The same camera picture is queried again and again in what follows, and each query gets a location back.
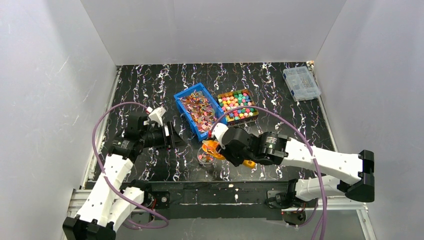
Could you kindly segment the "orange plastic scoop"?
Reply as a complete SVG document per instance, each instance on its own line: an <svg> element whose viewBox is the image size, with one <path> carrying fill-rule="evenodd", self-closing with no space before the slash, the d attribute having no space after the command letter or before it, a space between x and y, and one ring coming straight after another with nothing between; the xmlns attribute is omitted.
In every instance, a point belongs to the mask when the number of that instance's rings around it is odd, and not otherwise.
<svg viewBox="0 0 424 240"><path fill-rule="evenodd" d="M220 144L218 141L214 140L203 140L201 148L206 151L207 153L211 154L216 158L216 160L227 160L222 154L218 153L217 147L219 147Z"/></svg>

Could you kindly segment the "blue plastic candy bin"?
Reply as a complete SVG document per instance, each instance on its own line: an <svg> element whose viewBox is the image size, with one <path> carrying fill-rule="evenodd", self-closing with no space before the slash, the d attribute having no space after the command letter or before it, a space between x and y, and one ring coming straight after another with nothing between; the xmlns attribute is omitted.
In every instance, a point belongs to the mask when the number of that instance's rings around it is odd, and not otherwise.
<svg viewBox="0 0 424 240"><path fill-rule="evenodd" d="M197 83L174 95L178 111L201 142L217 119L225 113L202 83Z"/></svg>

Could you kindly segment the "gold tray of star candies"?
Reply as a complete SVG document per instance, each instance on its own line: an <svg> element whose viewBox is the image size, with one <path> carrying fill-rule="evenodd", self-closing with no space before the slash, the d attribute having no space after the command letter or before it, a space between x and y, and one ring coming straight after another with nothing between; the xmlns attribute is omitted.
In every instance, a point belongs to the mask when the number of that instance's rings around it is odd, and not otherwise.
<svg viewBox="0 0 424 240"><path fill-rule="evenodd" d="M253 94L247 88L218 94L216 100L224 113L228 126L237 126L255 122L259 112L252 108L256 103Z"/></svg>

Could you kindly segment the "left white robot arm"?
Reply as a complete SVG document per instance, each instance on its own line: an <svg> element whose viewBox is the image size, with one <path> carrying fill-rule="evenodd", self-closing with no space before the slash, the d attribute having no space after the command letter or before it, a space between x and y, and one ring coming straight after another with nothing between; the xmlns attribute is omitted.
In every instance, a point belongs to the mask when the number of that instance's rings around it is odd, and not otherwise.
<svg viewBox="0 0 424 240"><path fill-rule="evenodd" d="M154 214L158 195L150 183L133 180L126 188L122 184L144 149L186 145L173 123L163 121L165 111L163 107L149 107L146 113L132 114L126 128L115 135L93 189L75 216L63 222L68 240L114 240L122 225L139 228L130 222L136 208Z"/></svg>

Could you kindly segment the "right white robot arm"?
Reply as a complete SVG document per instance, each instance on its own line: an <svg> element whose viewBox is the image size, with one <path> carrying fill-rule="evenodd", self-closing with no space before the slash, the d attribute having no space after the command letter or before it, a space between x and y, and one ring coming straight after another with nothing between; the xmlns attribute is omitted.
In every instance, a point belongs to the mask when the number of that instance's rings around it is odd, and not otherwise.
<svg viewBox="0 0 424 240"><path fill-rule="evenodd" d="M211 136L218 141L218 153L235 167L250 161L316 171L316 178L290 180L286 201L309 202L330 196L362 203L375 201L375 154L370 150L340 153L270 131L254 135L226 125L215 127Z"/></svg>

